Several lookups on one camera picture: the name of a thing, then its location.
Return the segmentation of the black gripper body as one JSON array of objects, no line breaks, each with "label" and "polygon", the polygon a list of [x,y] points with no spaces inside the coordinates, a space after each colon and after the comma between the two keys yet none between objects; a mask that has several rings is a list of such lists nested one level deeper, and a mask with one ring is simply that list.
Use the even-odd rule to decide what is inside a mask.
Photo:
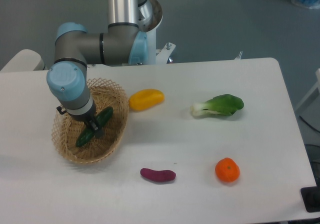
[{"label": "black gripper body", "polygon": [[96,114],[96,106],[92,105],[91,107],[83,107],[80,109],[66,109],[62,106],[58,106],[57,111],[64,115],[65,113],[68,113],[75,121],[78,122],[84,122],[85,125],[90,125],[93,123],[97,123],[95,114]]}]

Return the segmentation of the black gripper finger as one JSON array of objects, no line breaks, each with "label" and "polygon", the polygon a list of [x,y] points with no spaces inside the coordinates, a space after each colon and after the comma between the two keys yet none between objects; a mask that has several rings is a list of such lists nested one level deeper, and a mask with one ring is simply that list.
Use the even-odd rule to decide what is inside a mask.
[{"label": "black gripper finger", "polygon": [[91,120],[89,127],[95,137],[102,137],[104,135],[104,131],[97,120]]}]

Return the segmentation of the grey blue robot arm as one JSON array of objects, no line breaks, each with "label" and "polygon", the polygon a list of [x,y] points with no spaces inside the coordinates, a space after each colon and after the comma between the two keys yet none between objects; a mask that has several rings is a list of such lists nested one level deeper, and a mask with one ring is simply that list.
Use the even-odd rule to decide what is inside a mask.
[{"label": "grey blue robot arm", "polygon": [[51,93],[76,121],[95,137],[103,135],[96,105],[87,86],[87,66],[136,65],[148,59],[147,34],[139,23],[139,11],[148,0],[107,0],[107,32],[88,33],[78,23],[67,22],[58,30],[54,64],[46,81]]}]

